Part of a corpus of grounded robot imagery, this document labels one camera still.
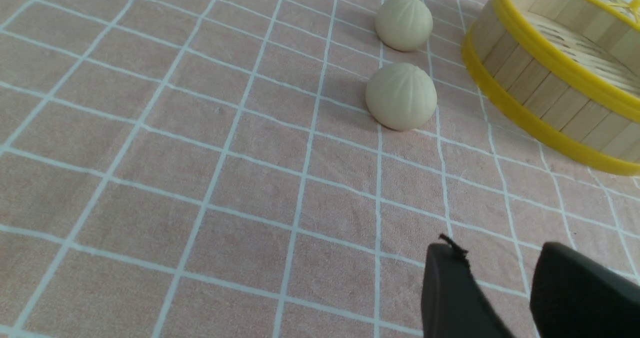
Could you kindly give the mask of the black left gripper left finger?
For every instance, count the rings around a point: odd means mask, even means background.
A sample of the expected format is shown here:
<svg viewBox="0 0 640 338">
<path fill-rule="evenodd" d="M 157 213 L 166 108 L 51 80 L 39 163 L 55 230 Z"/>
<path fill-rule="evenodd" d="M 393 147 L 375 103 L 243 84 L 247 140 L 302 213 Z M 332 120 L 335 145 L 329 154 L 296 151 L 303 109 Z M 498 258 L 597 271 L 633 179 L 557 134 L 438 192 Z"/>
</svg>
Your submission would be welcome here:
<svg viewBox="0 0 640 338">
<path fill-rule="evenodd" d="M 445 234 L 430 243 L 421 296 L 425 338 L 513 338 L 473 277 L 468 251 Z"/>
</svg>

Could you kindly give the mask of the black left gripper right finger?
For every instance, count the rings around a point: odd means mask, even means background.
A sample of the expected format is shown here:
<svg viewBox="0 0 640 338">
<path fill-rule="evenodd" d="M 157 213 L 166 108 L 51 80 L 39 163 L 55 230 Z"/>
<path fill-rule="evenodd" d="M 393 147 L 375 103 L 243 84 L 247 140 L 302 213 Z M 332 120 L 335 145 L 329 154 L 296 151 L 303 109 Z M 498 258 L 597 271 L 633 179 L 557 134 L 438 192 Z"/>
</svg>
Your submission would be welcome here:
<svg viewBox="0 0 640 338">
<path fill-rule="evenodd" d="M 542 245 L 529 307 L 542 338 L 637 338 L 640 288 L 560 242 Z"/>
</svg>

